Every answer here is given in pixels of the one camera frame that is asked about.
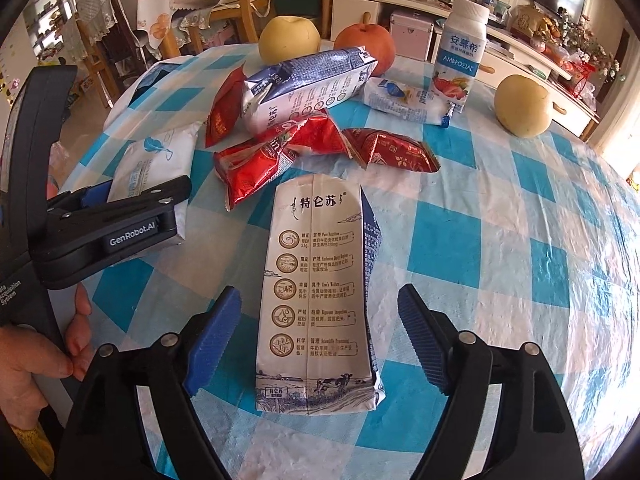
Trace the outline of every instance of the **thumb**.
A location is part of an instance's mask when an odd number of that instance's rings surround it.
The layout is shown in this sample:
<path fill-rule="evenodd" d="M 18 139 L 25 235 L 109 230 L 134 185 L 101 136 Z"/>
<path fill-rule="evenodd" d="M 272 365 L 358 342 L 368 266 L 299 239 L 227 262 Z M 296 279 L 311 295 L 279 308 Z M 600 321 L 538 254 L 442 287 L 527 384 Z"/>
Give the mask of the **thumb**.
<path fill-rule="evenodd" d="M 73 373 L 71 359 L 42 334 L 16 326 L 3 329 L 3 345 L 8 346 L 14 369 L 55 379 L 69 377 Z"/>

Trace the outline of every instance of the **white bottle cap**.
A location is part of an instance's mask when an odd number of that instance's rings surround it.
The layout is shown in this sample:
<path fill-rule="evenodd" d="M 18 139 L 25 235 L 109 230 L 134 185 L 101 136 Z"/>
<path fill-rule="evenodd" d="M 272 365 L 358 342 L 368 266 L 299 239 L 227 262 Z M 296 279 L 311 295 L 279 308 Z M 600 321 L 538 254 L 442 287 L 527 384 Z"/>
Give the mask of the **white bottle cap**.
<path fill-rule="evenodd" d="M 453 0 L 452 14 L 486 25 L 489 21 L 489 9 L 469 0 Z"/>

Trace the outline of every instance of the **red wrapper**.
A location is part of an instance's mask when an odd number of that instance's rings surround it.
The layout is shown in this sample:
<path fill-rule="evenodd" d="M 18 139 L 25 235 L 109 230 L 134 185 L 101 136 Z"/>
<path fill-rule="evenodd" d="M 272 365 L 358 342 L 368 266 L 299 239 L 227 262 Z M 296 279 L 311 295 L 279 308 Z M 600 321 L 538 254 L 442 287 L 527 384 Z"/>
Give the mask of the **red wrapper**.
<path fill-rule="evenodd" d="M 246 79 L 242 67 L 244 63 L 229 74 L 213 99 L 207 118 L 206 148 L 228 136 L 240 116 L 242 83 Z"/>
<path fill-rule="evenodd" d="M 440 169 L 440 163 L 424 142 L 373 128 L 345 128 L 342 134 L 363 168 L 373 162 L 423 173 Z"/>
<path fill-rule="evenodd" d="M 241 144 L 213 154 L 216 172 L 226 184 L 226 209 L 287 171 L 298 154 L 349 154 L 340 130 L 325 112 L 272 126 Z"/>

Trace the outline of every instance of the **drawer handle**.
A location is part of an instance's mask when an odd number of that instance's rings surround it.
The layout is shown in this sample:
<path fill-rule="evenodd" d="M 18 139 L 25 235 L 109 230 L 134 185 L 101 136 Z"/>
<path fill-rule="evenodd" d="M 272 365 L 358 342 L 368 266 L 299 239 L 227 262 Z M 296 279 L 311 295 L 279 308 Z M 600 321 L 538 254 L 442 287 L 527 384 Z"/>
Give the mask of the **drawer handle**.
<path fill-rule="evenodd" d="M 554 110 L 559 114 L 566 115 L 566 110 L 564 108 L 559 107 L 556 103 L 554 103 Z"/>

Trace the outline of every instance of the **white plastic bottle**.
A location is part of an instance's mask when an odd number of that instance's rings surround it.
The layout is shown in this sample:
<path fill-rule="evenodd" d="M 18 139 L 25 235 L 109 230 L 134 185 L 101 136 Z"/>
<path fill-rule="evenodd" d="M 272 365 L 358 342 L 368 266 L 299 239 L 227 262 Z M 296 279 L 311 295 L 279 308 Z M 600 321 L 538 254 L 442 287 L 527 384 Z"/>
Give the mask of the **white plastic bottle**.
<path fill-rule="evenodd" d="M 455 103 L 461 112 L 476 79 L 486 46 L 489 9 L 469 0 L 453 0 L 442 31 L 429 92 Z"/>

